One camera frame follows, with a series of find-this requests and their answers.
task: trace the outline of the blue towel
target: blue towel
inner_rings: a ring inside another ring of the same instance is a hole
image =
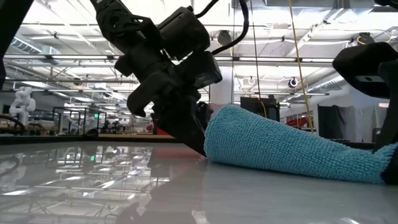
[[[226,106],[209,122],[205,152],[211,161],[326,179],[383,184],[398,144],[375,153]]]

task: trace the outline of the glossy table surface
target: glossy table surface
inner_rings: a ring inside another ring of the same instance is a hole
[[[68,142],[1,152],[0,174],[8,174],[0,178],[0,223],[398,223],[397,187],[224,166],[181,144]]]

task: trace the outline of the ceiling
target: ceiling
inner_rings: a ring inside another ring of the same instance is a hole
[[[133,14],[150,17],[155,24],[162,22],[180,6],[192,5],[195,12],[200,12],[208,2],[123,1]],[[346,7],[336,7],[339,2],[346,4]],[[247,36],[233,49],[217,55],[223,57],[223,60],[219,60],[220,66],[234,68],[231,75],[234,75],[235,91],[258,91],[257,75],[261,92],[299,91],[300,88],[291,89],[287,85],[292,77],[300,79],[300,71],[294,59],[296,50],[287,1],[283,5],[280,1],[252,0],[252,5],[252,8],[249,7],[252,10],[249,13],[251,23]],[[331,61],[343,48],[355,45],[360,32],[369,32],[376,42],[389,42],[394,47],[398,42],[398,14],[389,7],[374,5],[372,1],[335,1],[335,4],[332,1],[294,1],[293,15],[299,57],[324,60],[322,63],[303,63],[302,76],[309,87],[322,84],[323,80],[327,82],[328,77],[335,75]],[[220,0],[200,21],[211,36],[209,50],[214,50],[220,46],[217,41],[220,30],[228,30],[232,38],[241,33],[243,17],[240,7],[235,6],[232,0]],[[47,55],[121,55],[118,49],[102,37],[96,23],[95,10],[89,0],[34,1],[16,37]],[[84,56],[76,56],[71,60],[56,60],[55,65],[45,60],[29,59],[30,55],[18,46],[11,46],[7,54],[20,55],[17,58],[5,57],[9,73],[20,72],[21,68],[33,70],[39,74],[33,75],[25,70],[23,75],[28,75],[31,79],[58,80],[58,83],[48,83],[54,89],[95,89],[94,83],[79,86],[62,83],[62,80],[80,78],[98,80],[98,83],[108,82],[101,86],[102,90],[125,90],[121,94],[127,97],[130,91],[139,86],[134,76],[121,78],[121,74],[113,69],[115,60],[87,60]],[[277,59],[273,62],[267,59],[269,57],[291,58],[292,61]],[[208,91],[208,88],[201,90],[202,100],[209,100]],[[107,101],[101,99],[101,95],[85,95],[95,101]]]

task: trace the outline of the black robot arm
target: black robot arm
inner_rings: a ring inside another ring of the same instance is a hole
[[[216,1],[205,9],[208,11]],[[222,81],[214,54],[237,44],[248,31],[248,7],[239,0],[244,30],[239,38],[213,53],[210,36],[192,7],[180,7],[155,26],[147,17],[133,15],[121,0],[91,0],[103,36],[124,53],[115,69],[124,76],[134,74],[140,82],[127,100],[132,114],[145,116],[153,102],[158,126],[205,156],[203,144],[211,110],[199,89]],[[181,60],[176,65],[172,60]]]

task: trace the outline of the teal towel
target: teal towel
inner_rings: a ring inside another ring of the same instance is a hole
[[[398,144],[375,153],[225,106],[209,122],[205,152],[211,161],[312,177],[383,184]]]

